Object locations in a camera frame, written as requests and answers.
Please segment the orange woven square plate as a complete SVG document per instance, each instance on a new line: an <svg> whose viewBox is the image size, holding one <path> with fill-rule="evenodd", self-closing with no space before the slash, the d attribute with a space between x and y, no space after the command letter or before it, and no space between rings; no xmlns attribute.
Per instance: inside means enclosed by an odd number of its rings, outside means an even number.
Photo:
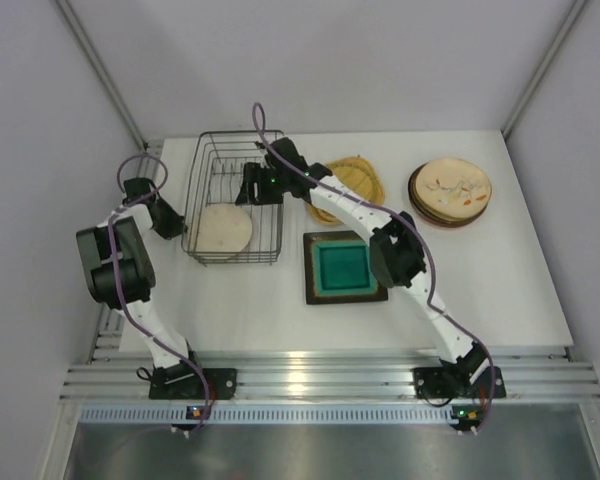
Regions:
<svg viewBox="0 0 600 480"><path fill-rule="evenodd" d="M385 189L373 165L360 156L345 157L329 162L326 167L355 194L366 201L383 205Z"/></svg>

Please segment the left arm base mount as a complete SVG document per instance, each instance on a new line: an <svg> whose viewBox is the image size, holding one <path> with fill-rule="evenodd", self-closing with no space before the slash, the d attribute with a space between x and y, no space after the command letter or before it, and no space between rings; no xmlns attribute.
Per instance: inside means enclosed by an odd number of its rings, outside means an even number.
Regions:
<svg viewBox="0 0 600 480"><path fill-rule="evenodd" d="M230 400L237 389L238 371L234 368L203 368L210 400ZM200 376L187 365L156 368L147 377L151 400L204 400Z"/></svg>

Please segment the dark square plate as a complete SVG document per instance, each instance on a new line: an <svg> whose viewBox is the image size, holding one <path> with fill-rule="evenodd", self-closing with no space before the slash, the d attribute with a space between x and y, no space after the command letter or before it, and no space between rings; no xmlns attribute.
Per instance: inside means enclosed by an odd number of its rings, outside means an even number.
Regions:
<svg viewBox="0 0 600 480"><path fill-rule="evenodd" d="M367 244L353 231L303 235L305 302L333 305L384 302L388 290L375 279Z"/></svg>

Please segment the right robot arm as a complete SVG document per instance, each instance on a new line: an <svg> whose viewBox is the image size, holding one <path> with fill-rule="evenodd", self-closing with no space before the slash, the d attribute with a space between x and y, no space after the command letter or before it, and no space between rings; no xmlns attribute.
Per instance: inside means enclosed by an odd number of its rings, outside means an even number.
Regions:
<svg viewBox="0 0 600 480"><path fill-rule="evenodd" d="M336 217L367 244L376 280L387 289L401 289L418 312L449 389L458 396L470 396L482 386L485 373L496 383L489 350L448 313L437 293L431 251L409 214L374 205L346 187L325 165L307 164L287 137L271 143L261 139L255 146L264 152L264 162L245 165L238 205L276 204L289 194Z"/></svg>

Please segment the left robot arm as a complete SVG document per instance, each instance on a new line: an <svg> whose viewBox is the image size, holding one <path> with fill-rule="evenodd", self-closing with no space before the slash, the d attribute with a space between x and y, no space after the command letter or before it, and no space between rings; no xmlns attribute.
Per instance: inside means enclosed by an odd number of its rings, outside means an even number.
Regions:
<svg viewBox="0 0 600 480"><path fill-rule="evenodd" d="M126 317L146 343L160 384L185 397L205 388L206 374L185 337L159 317L151 292L156 273L144 237L173 240L186 232L184 217L143 177L123 182L122 204L101 224L76 233L86 285L92 298Z"/></svg>

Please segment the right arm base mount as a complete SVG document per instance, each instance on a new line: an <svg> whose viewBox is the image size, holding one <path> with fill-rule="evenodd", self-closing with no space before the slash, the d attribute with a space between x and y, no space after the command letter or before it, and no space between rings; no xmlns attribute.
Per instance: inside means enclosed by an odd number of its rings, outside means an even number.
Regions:
<svg viewBox="0 0 600 480"><path fill-rule="evenodd" d="M506 397L501 370L495 368L492 380L487 367L473 382L451 367L419 367L413 370L416 397L427 401L488 398L494 387L496 399Z"/></svg>

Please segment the dark wire dish rack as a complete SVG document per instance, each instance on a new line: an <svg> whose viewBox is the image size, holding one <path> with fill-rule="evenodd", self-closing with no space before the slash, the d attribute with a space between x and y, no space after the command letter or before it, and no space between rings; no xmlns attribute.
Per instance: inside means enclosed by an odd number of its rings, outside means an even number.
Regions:
<svg viewBox="0 0 600 480"><path fill-rule="evenodd" d="M264 167L257 133L207 131L200 135L189 169L181 239L185 253L203 265L272 264L282 247L283 206L236 203L244 170Z"/></svg>

